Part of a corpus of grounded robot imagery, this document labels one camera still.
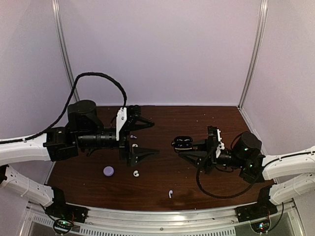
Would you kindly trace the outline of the black charging case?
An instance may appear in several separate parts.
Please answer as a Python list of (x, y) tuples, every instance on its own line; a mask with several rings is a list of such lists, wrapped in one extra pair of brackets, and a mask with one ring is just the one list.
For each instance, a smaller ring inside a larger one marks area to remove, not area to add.
[(190, 136), (177, 136), (171, 142), (171, 146), (176, 153), (190, 151), (193, 149), (192, 142), (193, 139)]

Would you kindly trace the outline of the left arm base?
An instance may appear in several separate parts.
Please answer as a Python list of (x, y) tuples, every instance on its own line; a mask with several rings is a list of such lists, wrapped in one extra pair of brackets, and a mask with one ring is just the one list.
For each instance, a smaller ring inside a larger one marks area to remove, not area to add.
[(63, 207), (40, 205), (44, 213), (53, 221), (53, 230), (57, 235), (65, 235), (74, 229), (75, 223), (85, 223), (88, 209), (82, 206), (66, 204)]

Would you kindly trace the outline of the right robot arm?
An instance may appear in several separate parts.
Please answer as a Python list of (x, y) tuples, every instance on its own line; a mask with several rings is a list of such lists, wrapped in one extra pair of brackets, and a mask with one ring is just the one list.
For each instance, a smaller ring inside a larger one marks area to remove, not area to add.
[[(279, 205), (315, 188), (315, 148), (280, 155), (263, 155), (262, 142), (249, 131), (240, 133), (233, 145), (226, 148), (221, 131), (213, 126), (208, 128), (208, 137), (193, 141), (189, 136), (176, 137), (171, 145), (179, 157), (197, 168), (196, 183), (205, 195), (216, 199), (232, 199), (249, 191), (254, 184), (278, 177), (294, 176), (283, 183), (262, 188), (258, 202), (252, 206), (257, 217), (264, 216), (271, 205)], [(239, 169), (239, 176), (249, 185), (239, 193), (219, 196), (205, 190), (200, 182), (201, 173), (210, 173), (217, 167)]]

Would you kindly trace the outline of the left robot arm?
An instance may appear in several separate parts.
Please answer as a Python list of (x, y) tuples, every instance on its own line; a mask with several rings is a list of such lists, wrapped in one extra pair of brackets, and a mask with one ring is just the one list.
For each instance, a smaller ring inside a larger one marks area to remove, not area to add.
[(58, 162), (87, 151), (118, 149), (120, 159), (128, 166), (135, 166), (146, 157), (159, 154), (158, 150), (132, 147), (130, 132), (151, 128), (154, 123), (141, 117), (138, 105), (121, 107), (117, 112), (116, 127), (105, 127), (97, 116), (96, 103), (82, 100), (67, 108), (68, 123), (64, 127), (52, 127), (42, 134), (6, 139), (0, 142), (0, 186), (51, 208), (59, 218), (67, 218), (71, 208), (66, 204), (62, 190), (39, 184), (18, 173), (12, 163), (27, 161)]

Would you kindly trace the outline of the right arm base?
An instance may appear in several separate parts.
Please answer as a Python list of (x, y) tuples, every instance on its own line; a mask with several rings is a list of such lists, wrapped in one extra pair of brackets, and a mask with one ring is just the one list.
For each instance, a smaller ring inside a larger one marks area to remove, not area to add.
[(273, 204), (254, 203), (239, 206), (235, 209), (238, 222), (250, 222), (251, 229), (257, 234), (266, 234), (271, 229), (272, 214), (276, 214), (278, 209)]

